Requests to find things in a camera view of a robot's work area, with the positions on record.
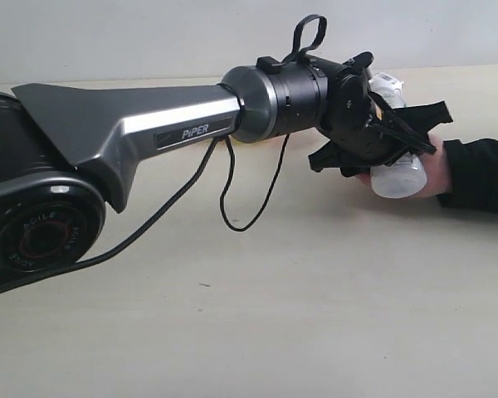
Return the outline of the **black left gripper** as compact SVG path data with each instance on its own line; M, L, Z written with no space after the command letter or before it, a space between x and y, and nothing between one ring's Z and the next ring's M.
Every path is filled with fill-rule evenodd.
M317 130L328 143L309 156L315 172L339 168L345 178L370 178L371 167L392 165L406 153L435 153L427 133L453 122L444 101L394 109L373 92L369 80L374 55L369 51L343 63L307 59L327 78Z

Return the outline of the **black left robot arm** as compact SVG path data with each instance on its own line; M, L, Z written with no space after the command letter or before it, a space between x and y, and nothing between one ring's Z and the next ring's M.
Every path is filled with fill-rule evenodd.
M0 91L0 294L105 262L85 257L122 212L139 164L208 141L257 143L316 129L312 170L352 176L434 153L445 103L406 106L363 52L335 63L298 51L238 66L215 85Z

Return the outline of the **black sleeved forearm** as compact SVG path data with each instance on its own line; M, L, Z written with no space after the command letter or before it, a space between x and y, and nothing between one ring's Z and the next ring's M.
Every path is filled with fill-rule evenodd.
M449 184L437 195L450 209L480 211L498 216L498 139L459 139L443 143Z

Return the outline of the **person's open hand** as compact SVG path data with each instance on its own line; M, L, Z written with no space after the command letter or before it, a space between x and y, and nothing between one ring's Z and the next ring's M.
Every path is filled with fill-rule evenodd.
M427 173L427 185L416 195L402 199L434 197L451 190L451 177L443 141L433 133L430 133L428 137L436 151L434 154L424 153L419 156ZM356 178L372 190L370 178Z

